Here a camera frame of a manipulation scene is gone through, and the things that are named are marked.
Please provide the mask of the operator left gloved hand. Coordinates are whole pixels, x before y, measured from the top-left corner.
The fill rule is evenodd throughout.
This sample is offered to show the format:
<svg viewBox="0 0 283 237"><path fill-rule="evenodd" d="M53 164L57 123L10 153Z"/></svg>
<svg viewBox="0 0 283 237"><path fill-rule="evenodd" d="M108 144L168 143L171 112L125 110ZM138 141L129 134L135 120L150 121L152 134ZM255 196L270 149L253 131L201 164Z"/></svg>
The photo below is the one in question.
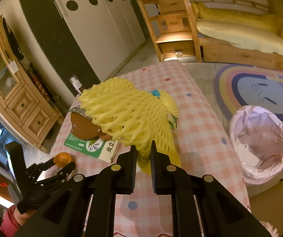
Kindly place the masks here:
<svg viewBox="0 0 283 237"><path fill-rule="evenodd" d="M38 181L20 186L22 198L17 204L19 213L39 209L65 183L65 180L55 183Z"/></svg>

